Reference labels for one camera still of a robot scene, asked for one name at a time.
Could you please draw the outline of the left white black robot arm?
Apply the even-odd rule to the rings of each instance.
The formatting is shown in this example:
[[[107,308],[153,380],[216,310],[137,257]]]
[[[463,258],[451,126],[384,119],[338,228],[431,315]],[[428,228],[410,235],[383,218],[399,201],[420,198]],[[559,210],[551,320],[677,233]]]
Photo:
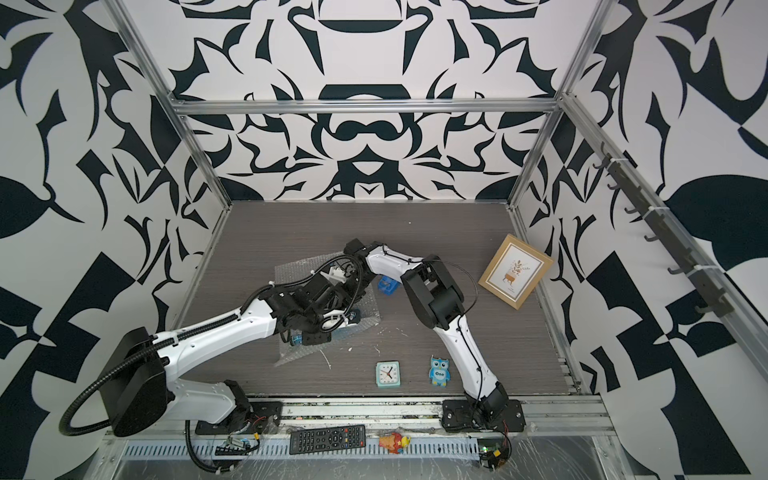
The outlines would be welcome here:
[[[66,408],[59,431],[74,437],[109,428],[127,437],[163,419],[198,421],[217,432],[240,431],[254,418],[243,388],[234,380],[204,383],[187,380],[185,374],[274,335],[298,331],[306,341],[329,341],[349,323],[366,286],[357,273],[318,271],[300,281],[266,285],[242,306],[192,326],[156,335],[131,331],[100,376]]]

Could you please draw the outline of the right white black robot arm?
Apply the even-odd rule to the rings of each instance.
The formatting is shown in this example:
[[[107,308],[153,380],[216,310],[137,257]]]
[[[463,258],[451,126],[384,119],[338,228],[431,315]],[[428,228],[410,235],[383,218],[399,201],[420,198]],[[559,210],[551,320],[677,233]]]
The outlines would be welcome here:
[[[410,256],[381,242],[370,245],[358,239],[344,252],[362,265],[365,280],[389,277],[399,281],[417,318],[434,331],[457,369],[470,406],[470,421],[488,428],[508,406],[508,395],[485,362],[469,329],[464,295],[444,262],[436,255]]]

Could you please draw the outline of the small teal alarm clock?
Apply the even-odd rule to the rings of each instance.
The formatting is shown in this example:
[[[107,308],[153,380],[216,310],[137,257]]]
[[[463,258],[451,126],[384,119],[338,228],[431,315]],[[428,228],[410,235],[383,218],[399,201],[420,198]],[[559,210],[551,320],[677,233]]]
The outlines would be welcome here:
[[[398,361],[378,362],[375,367],[375,381],[378,388],[397,388],[401,385]]]

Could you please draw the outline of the black remote control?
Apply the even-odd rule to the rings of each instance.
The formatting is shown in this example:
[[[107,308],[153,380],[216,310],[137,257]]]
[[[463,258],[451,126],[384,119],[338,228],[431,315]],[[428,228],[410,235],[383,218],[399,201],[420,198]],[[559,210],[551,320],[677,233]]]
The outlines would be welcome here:
[[[363,448],[367,444],[364,425],[347,425],[294,431],[289,454],[303,455]]]

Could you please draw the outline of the blue liquid glass bottle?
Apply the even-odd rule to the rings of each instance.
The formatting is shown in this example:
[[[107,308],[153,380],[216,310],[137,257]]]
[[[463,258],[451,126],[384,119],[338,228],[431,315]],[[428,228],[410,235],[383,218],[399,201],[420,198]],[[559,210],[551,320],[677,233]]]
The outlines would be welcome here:
[[[332,310],[324,315],[322,322],[316,332],[292,332],[288,339],[291,346],[314,346],[329,343],[332,340],[332,333],[338,329],[349,326],[356,326],[361,321],[361,312],[359,309],[351,309],[344,313],[342,310]]]

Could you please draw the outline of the red yellow toy figure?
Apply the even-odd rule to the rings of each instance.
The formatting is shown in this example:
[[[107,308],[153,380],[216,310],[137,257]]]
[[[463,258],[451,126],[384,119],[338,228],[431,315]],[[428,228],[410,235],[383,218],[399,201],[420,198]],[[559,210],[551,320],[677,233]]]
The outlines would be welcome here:
[[[411,438],[398,432],[379,437],[379,446],[390,454],[402,454],[410,445]]]

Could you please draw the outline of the wooden framed picture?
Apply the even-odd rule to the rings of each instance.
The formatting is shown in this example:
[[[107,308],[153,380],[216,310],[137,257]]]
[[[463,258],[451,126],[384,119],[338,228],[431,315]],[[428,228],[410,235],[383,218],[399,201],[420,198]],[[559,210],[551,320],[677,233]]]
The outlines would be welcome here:
[[[478,284],[520,309],[553,263],[543,252],[508,234]]]

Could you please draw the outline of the left small circuit board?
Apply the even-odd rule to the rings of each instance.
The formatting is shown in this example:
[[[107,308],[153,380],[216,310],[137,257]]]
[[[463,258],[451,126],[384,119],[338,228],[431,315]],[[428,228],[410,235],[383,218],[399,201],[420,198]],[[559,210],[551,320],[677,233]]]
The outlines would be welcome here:
[[[236,439],[229,437],[222,445],[215,447],[216,456],[247,456],[260,448],[260,437],[256,436],[252,440]]]

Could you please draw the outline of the small circuit board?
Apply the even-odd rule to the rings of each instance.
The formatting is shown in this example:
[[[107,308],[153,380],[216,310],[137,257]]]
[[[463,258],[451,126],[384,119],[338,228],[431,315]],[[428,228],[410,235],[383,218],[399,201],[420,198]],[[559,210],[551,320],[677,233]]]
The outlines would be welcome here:
[[[478,448],[480,465],[491,471],[502,467],[511,453],[510,442],[506,437],[500,440],[481,438],[478,440]]]
[[[236,439],[229,437],[222,445],[215,447],[216,456],[247,456],[260,448],[260,437],[256,436],[252,440]]]

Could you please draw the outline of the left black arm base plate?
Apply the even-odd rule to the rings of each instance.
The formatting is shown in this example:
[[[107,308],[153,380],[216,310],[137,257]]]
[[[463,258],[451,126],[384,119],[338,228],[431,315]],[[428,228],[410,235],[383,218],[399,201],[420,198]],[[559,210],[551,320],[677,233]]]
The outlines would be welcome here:
[[[280,425],[282,409],[280,401],[255,401],[249,407],[236,406],[219,423],[198,421],[194,433],[199,436],[268,433]]]

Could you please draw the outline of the blue owl figurine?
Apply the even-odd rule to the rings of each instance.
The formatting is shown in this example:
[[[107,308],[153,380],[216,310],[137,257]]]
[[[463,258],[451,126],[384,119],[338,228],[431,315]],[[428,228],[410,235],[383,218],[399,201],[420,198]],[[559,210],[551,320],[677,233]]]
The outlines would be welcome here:
[[[446,387],[450,381],[450,361],[448,359],[430,358],[429,379],[433,386]]]

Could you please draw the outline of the blue tape dispenser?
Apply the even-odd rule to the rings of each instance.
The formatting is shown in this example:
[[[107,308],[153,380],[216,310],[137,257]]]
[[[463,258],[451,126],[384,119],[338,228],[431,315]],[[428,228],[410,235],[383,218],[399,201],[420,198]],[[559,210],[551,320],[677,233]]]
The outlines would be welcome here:
[[[400,282],[391,277],[382,275],[377,283],[377,288],[384,295],[392,295],[400,286]]]

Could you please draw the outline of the right small circuit board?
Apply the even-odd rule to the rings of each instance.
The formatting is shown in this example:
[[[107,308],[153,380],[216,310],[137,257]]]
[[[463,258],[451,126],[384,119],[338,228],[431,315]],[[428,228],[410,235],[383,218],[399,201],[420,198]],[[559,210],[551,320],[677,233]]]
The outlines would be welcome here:
[[[510,442],[506,437],[500,440],[481,438],[478,440],[478,448],[480,465],[491,471],[502,467],[511,453]]]

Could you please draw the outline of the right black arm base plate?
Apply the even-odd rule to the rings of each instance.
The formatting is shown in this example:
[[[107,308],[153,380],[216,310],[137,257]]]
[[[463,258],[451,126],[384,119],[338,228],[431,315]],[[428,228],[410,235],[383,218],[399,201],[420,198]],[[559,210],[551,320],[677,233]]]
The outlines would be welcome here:
[[[441,427],[448,433],[496,431],[520,433],[526,428],[522,405],[518,400],[508,399],[504,408],[490,417],[469,400],[444,400],[440,418]]]

